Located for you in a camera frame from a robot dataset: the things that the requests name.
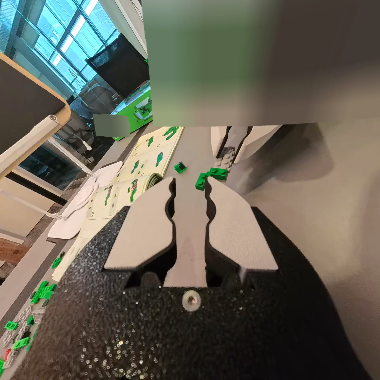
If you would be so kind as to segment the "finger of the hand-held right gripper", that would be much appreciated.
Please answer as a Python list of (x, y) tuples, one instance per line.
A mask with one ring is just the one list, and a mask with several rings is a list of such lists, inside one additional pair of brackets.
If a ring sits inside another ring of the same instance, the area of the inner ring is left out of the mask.
[(228, 140), (231, 126), (212, 126), (211, 127), (211, 148), (215, 158), (219, 158)]
[(249, 126), (236, 150), (233, 164), (254, 155), (282, 126)]

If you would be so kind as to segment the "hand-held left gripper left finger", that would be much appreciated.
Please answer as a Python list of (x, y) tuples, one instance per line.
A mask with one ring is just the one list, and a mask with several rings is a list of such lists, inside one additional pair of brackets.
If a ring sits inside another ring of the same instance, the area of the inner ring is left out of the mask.
[(176, 180), (167, 177), (130, 206), (104, 268), (168, 272), (176, 263)]

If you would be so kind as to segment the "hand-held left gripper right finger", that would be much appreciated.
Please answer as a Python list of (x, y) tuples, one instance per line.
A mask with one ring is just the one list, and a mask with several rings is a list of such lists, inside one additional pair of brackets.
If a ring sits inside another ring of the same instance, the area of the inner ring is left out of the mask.
[(205, 262), (217, 276), (275, 272), (278, 264), (249, 203), (238, 193), (209, 177)]

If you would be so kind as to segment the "grey studded plate brick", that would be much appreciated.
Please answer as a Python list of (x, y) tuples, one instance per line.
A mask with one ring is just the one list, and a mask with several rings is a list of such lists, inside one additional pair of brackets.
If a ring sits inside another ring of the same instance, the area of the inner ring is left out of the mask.
[(226, 169), (230, 173), (233, 160), (235, 158), (235, 147), (225, 146), (220, 154), (220, 157), (216, 159), (214, 167), (217, 169)]

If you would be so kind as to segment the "green angled brick assembly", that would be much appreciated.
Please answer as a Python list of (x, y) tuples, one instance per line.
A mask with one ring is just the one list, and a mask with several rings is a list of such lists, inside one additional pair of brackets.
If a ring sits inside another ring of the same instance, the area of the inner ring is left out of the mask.
[(195, 188), (197, 190), (201, 190), (203, 191), (204, 190), (204, 186), (205, 186), (205, 183), (206, 183), (206, 179), (208, 177), (213, 177), (217, 180), (222, 180), (222, 181), (225, 181), (226, 178), (227, 178), (227, 175), (228, 175), (228, 169), (221, 169), (221, 168), (213, 168), (211, 167), (209, 171), (207, 172), (201, 172), (199, 174), (199, 177), (196, 181), (196, 184), (195, 184)]

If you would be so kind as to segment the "grey desk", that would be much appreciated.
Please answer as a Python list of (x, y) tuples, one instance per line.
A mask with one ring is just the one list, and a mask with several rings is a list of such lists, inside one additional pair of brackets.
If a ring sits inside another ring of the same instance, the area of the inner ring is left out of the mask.
[(379, 379), (379, 119), (286, 125), (232, 168), (278, 263), (243, 288), (205, 287), (210, 128), (185, 128), (173, 161), (168, 287), (127, 288), (90, 244), (2, 379)]

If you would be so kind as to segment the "white tablet stand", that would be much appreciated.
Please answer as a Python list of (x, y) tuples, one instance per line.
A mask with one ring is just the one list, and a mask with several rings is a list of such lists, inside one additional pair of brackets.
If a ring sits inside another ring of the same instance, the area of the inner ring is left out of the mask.
[(14, 167), (29, 156), (36, 148), (45, 141), (49, 141), (61, 153), (67, 156), (77, 167), (79, 167), (86, 175), (88, 180), (83, 187), (68, 204), (66, 209), (59, 213), (49, 213), (11, 193), (1, 189), (1, 195), (19, 202), (37, 212), (49, 216), (57, 220), (48, 233), (49, 238), (69, 240), (79, 233), (83, 225), (83, 221), (87, 214), (87, 205), (91, 203), (90, 198), (98, 188), (108, 186), (116, 173), (121, 169), (123, 162), (117, 161), (103, 167), (96, 172), (88, 169), (75, 156), (62, 147), (53, 135), (62, 127), (61, 122), (55, 115), (48, 115), (29, 132), (22, 132), (20, 138), (16, 138), (16, 142), (5, 143), (5, 148), (1, 148), (0, 164), (1, 178), (9, 174)]

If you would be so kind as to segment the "open brick instruction booklet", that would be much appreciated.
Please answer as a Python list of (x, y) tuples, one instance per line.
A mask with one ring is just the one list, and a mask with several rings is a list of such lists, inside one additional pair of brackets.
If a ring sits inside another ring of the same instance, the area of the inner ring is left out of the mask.
[(162, 127), (139, 138), (111, 183), (91, 196), (81, 230), (52, 273), (59, 282), (86, 244), (125, 206), (163, 179), (184, 127)]

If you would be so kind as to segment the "green cardboard toy box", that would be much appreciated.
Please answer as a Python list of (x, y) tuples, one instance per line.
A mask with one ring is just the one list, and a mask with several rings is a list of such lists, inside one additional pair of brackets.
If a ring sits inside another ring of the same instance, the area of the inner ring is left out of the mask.
[(130, 134), (153, 120), (150, 81), (144, 82), (124, 99), (111, 115), (127, 116)]

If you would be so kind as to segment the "pile of small loose bricks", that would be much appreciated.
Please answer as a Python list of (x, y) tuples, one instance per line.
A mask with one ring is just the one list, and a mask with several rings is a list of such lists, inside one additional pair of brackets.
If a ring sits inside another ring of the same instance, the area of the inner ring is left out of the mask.
[(53, 280), (42, 281), (31, 292), (26, 306), (12, 320), (1, 323), (1, 375), (9, 372), (30, 351), (56, 286)]

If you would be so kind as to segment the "black mesh office chair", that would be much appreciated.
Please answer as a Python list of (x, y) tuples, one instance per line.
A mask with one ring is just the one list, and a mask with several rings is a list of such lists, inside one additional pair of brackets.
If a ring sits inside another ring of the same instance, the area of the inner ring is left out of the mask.
[(148, 63), (123, 34), (85, 62), (123, 98), (150, 80)]

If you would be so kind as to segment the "large paned window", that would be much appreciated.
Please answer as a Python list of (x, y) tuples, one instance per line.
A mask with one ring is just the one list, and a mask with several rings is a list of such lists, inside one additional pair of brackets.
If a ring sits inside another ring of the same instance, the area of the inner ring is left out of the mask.
[(97, 0), (0, 1), (1, 53), (63, 97), (79, 94), (96, 72), (87, 59), (119, 31)]

